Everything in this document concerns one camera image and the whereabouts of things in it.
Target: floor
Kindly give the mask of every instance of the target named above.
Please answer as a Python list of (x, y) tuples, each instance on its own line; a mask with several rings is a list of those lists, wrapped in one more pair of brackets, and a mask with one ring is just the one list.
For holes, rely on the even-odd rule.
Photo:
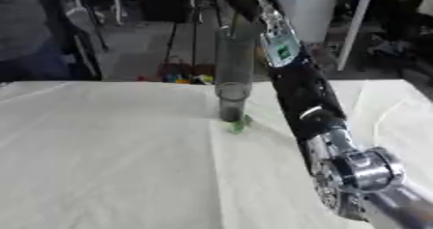
[[(198, 27), (197, 64), (212, 64), (215, 48), (215, 30), (217, 18), (215, 11), (208, 9), (202, 13), (203, 23)], [(140, 77), (153, 79), (158, 76), (159, 64), (164, 59), (167, 43), (173, 23), (143, 22), (139, 16), (126, 18), (123, 26), (117, 26), (108, 20), (103, 29), (104, 37), (110, 47), (108, 52), (99, 51), (101, 68), (106, 80), (134, 81)], [(345, 71), (335, 70), (335, 62), (327, 51), (315, 53), (316, 59), (323, 64), (330, 79), (396, 79), (394, 72), (368, 68), (364, 72), (356, 69), (358, 64), (375, 66), (375, 60), (367, 57), (365, 49), (369, 43), (369, 35), (359, 36), (359, 40)], [(171, 61), (190, 63), (192, 45), (192, 25), (180, 24), (171, 53)], [(433, 100), (433, 89), (428, 79), (414, 72), (406, 72), (405, 79), (413, 83), (426, 96)], [(255, 79), (266, 80), (266, 70), (256, 65)]]

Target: tripod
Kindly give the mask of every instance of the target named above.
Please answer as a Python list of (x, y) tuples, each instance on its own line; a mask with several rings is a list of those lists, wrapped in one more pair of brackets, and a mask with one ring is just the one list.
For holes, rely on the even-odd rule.
[[(221, 19), (221, 12), (219, 3), (217, 0), (212, 0), (213, 7), (216, 11), (216, 19), (218, 26), (222, 26), (222, 19)], [(191, 6), (191, 19), (192, 19), (192, 47), (191, 47), (191, 78), (194, 78), (196, 76), (195, 73), (195, 66), (196, 66), (196, 56), (197, 56), (197, 28), (198, 24), (200, 22), (200, 15), (202, 11), (202, 0), (190, 0), (190, 6)], [(165, 58), (163, 61), (163, 64), (167, 64), (170, 58), (170, 53), (173, 48), (173, 43), (176, 38), (177, 29), (178, 29), (179, 22), (175, 22), (173, 24), (173, 28), (171, 30), (170, 39), (167, 44), (167, 51), (165, 54)]]

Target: clear plastic cup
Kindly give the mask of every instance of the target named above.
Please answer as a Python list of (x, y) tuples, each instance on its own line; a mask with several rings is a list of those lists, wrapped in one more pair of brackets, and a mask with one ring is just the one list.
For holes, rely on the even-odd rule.
[(251, 92), (255, 39), (247, 34), (242, 27), (238, 27), (234, 37), (228, 27), (222, 27), (216, 34), (216, 95), (219, 116), (226, 122), (243, 119)]

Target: office chair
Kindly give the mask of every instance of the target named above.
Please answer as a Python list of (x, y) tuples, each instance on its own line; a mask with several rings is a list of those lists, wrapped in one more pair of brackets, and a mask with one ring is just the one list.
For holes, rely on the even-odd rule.
[(47, 26), (65, 55), (72, 55), (69, 63), (72, 78), (102, 80), (102, 72), (90, 36), (73, 25), (66, 16), (60, 0), (40, 0), (47, 16)]

